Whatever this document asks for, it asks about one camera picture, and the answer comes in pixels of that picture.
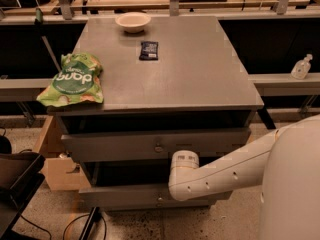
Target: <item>concrete floor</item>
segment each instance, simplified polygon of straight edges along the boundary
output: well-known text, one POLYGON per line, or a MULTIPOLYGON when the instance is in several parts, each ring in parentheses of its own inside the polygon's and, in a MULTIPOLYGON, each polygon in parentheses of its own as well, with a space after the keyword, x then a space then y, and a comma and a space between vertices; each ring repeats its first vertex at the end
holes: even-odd
MULTIPOLYGON (((270 111, 277 128, 301 120, 296 110, 270 111)), ((28 128, 21 117, 1 117, 0 126, 7 128, 13 152, 32 149, 44 118, 28 128)), ((250 140, 268 132, 258 116, 251 124, 250 140)), ((256 240, 259 228, 261 186, 234 191, 228 200, 219 200, 207 208, 159 209, 103 213, 107 225, 106 239, 161 240, 256 240)), ((23 215, 50 231, 52 239, 79 239, 86 218, 82 217, 63 233, 69 222, 86 215, 90 208, 80 200, 77 191, 51 191, 46 182, 25 209, 23 215)), ((103 239, 103 220, 95 225, 90 239, 103 239)), ((16 232, 49 239, 49 235, 22 219, 14 226, 16 232)))

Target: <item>plastic bottle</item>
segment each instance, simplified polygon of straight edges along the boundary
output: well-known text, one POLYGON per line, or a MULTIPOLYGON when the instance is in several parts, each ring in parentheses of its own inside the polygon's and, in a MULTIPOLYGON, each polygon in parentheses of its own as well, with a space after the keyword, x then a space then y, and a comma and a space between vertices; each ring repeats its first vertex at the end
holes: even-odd
POLYGON ((293 67, 291 75, 296 79, 304 79, 311 68, 310 60, 312 60, 312 54, 307 54, 303 60, 299 60, 293 67))

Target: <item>gray tabletop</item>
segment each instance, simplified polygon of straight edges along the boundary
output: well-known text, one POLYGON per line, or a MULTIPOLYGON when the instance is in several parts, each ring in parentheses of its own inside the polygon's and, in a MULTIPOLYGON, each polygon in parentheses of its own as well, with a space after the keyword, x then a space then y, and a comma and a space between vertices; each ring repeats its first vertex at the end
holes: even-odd
POLYGON ((74 50, 78 52, 91 53, 101 61, 104 103, 65 108, 72 113, 256 109, 263 105, 212 16, 152 17, 138 34, 124 32, 114 18, 91 18, 74 50), (139 60, 141 41, 159 42, 158 61, 139 60))

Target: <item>black packet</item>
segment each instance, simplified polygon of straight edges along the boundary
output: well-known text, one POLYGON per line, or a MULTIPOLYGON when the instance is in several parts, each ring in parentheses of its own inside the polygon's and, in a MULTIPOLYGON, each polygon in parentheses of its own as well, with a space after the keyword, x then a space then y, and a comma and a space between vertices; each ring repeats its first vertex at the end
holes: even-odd
POLYGON ((140 60, 158 60, 158 42, 142 41, 140 60))

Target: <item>white bottle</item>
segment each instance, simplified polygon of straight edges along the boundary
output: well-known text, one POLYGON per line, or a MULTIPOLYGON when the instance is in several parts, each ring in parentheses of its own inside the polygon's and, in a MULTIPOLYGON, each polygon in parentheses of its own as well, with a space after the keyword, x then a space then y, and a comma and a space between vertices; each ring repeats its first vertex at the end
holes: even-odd
POLYGON ((312 60, 312 54, 307 54, 303 60, 299 60, 293 67, 291 75, 296 79, 304 79, 311 68, 310 60, 312 60))

